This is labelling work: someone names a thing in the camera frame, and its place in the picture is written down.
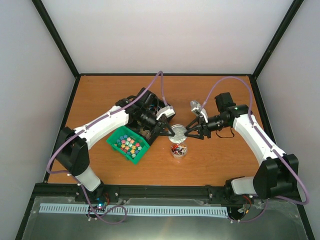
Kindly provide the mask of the green plastic bin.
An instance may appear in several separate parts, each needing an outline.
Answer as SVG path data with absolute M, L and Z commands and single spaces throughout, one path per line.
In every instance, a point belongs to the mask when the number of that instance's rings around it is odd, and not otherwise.
M 119 152 L 134 165 L 147 153 L 150 145 L 139 134 L 126 126 L 117 128 L 106 140 L 114 151 Z

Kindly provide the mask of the clear plastic jar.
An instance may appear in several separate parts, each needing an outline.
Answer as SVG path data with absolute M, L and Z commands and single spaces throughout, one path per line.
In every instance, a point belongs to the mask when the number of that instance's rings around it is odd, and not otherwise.
M 185 142 L 174 143 L 170 146 L 170 152 L 175 159 L 180 159 L 187 154 L 188 146 Z

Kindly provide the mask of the black popsicle candy bin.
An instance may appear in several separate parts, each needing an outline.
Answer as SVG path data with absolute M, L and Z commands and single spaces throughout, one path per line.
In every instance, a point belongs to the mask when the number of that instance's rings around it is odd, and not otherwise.
M 153 135 L 153 128 L 155 125 L 149 126 L 141 121 L 133 120 L 125 125 L 134 133 L 142 137 L 149 146 L 151 146 L 159 135 Z

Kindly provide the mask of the metal jar lid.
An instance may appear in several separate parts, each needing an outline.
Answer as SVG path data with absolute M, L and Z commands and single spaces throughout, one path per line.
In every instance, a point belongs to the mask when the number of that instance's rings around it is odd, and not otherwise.
M 174 132 L 174 136 L 169 136 L 168 139 L 174 144 L 183 143 L 187 137 L 185 132 L 187 131 L 186 127 L 181 124 L 175 124 L 171 127 Z

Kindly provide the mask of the black lollipop bin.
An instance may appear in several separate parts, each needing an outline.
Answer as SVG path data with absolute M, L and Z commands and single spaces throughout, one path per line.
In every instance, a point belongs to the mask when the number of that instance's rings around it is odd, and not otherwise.
M 134 103 L 140 109 L 145 112 L 151 113 L 157 119 L 157 113 L 160 109 L 167 106 L 162 100 L 160 100 L 154 93 L 147 92 L 139 100 Z

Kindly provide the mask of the metal scoop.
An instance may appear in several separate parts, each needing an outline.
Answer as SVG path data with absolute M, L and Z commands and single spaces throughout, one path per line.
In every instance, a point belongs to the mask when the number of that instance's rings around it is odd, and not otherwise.
M 194 113 L 195 115 L 198 115 L 201 112 L 202 105 L 198 101 L 192 100 L 190 102 L 190 109 L 192 113 Z

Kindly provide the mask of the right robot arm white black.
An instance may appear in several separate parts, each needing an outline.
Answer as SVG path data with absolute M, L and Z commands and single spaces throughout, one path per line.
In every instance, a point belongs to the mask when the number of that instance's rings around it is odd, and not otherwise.
M 294 192 L 297 188 L 294 175 L 299 166 L 297 157 L 280 149 L 260 127 L 249 107 L 234 103 L 229 92 L 214 99 L 219 114 L 212 117 L 208 117 L 198 101 L 190 102 L 196 117 L 186 126 L 184 135 L 203 140 L 210 138 L 212 132 L 233 128 L 247 143 L 259 164 L 255 176 L 232 178 L 225 182 L 227 197 L 256 195 L 269 199 Z

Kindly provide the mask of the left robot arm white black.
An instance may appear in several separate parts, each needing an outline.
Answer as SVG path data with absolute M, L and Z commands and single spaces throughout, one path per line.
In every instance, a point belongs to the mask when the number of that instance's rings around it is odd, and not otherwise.
M 64 127 L 53 158 L 86 189 L 92 201 L 99 201 L 104 195 L 104 184 L 90 166 L 89 150 L 110 135 L 107 143 L 137 164 L 157 137 L 174 136 L 169 122 L 175 114 L 173 106 L 142 88 L 137 96 L 120 99 L 91 122 L 74 129 Z

